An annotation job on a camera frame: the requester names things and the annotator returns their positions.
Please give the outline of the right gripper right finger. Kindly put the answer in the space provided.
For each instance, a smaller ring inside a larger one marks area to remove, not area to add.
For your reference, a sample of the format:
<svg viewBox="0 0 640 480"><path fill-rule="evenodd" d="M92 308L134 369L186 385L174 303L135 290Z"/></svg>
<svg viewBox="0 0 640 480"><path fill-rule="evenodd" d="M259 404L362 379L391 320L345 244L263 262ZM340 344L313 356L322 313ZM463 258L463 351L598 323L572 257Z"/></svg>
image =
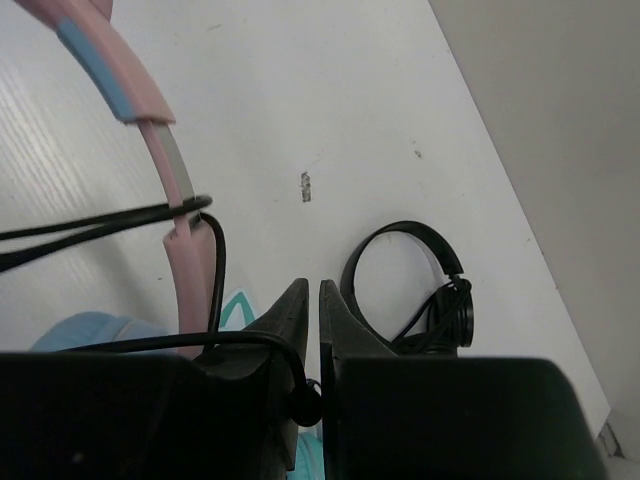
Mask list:
<svg viewBox="0 0 640 480"><path fill-rule="evenodd" d="M319 290L330 479L603 479L572 385L532 358L398 356Z"/></svg>

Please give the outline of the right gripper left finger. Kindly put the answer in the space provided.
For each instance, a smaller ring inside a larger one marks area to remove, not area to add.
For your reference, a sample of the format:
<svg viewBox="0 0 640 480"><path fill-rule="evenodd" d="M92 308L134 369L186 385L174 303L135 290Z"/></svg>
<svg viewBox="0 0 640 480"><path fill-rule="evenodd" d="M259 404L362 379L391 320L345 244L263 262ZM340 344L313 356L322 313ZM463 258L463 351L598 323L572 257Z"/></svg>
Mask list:
<svg viewBox="0 0 640 480"><path fill-rule="evenodd" d="M282 479L309 423L309 285L236 332L1 357L5 479Z"/></svg>

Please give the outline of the pink blue cat-ear headphones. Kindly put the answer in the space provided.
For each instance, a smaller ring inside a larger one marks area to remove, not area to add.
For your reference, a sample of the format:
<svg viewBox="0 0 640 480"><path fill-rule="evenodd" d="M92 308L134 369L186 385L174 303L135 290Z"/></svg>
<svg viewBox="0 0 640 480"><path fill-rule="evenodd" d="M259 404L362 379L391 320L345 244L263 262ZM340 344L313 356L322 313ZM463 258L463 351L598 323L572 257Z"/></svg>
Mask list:
<svg viewBox="0 0 640 480"><path fill-rule="evenodd" d="M81 241L170 219L163 240L177 296L182 334L204 333L218 321L223 283L223 235L203 213L170 127L174 115L157 84L111 24L110 1L23 1L21 7L54 31L89 75L114 117L144 139L167 202L89 221L89 231L7 255L6 269Z"/></svg>

